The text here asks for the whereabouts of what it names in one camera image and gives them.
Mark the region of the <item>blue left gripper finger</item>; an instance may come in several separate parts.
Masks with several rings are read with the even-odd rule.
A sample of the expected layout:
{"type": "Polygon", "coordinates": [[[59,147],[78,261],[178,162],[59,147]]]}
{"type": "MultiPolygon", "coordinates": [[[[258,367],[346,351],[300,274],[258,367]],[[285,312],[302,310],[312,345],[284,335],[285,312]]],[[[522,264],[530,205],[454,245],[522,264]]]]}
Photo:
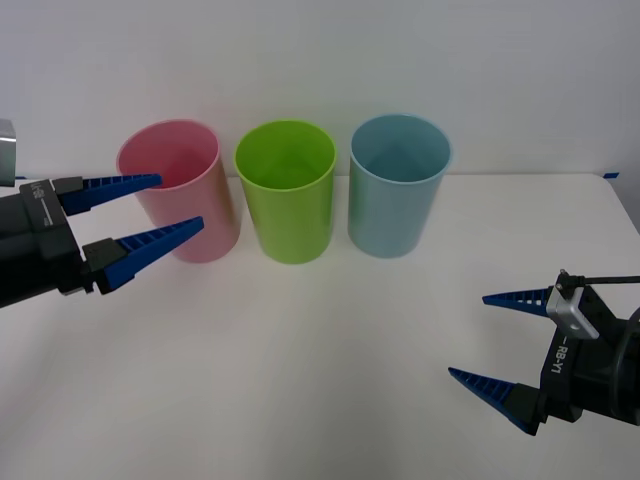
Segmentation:
{"type": "Polygon", "coordinates": [[[136,174],[99,178],[67,177],[52,181],[58,200],[67,216],[90,211],[93,207],[160,186],[159,174],[136,174]]]}
{"type": "Polygon", "coordinates": [[[96,285],[101,294],[111,293],[138,272],[188,242],[204,229],[201,216],[129,235],[107,238],[83,247],[84,279],[89,290],[96,285]]]}

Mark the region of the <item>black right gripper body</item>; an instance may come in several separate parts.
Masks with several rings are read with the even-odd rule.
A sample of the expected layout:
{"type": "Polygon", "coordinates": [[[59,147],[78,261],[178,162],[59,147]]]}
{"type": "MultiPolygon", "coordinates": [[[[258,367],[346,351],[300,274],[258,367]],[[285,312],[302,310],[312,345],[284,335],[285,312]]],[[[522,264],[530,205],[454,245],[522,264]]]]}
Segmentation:
{"type": "Polygon", "coordinates": [[[631,321],[590,286],[553,286],[546,310],[556,331],[540,376],[545,417],[574,422],[588,411],[629,423],[631,321]]]}

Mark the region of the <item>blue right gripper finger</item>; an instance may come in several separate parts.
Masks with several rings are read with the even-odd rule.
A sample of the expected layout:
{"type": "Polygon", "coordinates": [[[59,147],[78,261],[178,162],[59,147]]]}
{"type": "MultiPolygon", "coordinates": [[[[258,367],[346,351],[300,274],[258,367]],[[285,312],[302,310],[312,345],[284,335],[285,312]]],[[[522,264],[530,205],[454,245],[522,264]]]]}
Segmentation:
{"type": "Polygon", "coordinates": [[[485,305],[506,308],[547,318],[547,301],[552,287],[511,291],[482,297],[485,305]]]}
{"type": "Polygon", "coordinates": [[[545,414],[539,389],[449,367],[449,374],[525,434],[535,436],[545,414]]]}

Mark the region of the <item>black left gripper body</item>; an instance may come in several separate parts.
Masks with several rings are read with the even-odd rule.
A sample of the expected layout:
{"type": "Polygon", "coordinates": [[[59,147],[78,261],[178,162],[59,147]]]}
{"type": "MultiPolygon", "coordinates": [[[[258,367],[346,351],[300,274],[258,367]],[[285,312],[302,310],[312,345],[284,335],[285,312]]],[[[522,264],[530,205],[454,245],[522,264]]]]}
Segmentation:
{"type": "Polygon", "coordinates": [[[27,266],[20,274],[25,296],[57,290],[63,295],[93,293],[88,267],[81,256],[61,200],[51,182],[19,187],[28,222],[27,266]]]}

